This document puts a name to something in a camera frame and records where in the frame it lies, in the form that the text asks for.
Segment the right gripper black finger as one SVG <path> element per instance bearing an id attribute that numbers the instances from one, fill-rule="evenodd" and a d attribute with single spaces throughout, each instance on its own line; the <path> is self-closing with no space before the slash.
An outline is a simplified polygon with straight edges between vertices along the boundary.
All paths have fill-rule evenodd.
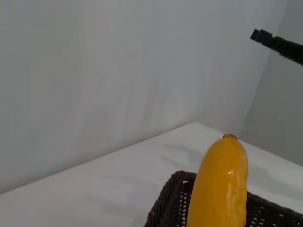
<path id="1" fill-rule="evenodd" d="M 303 46 L 301 44 L 291 42 L 279 36 L 273 36 L 263 29 L 254 29 L 250 39 L 276 51 L 287 59 L 303 65 Z"/>

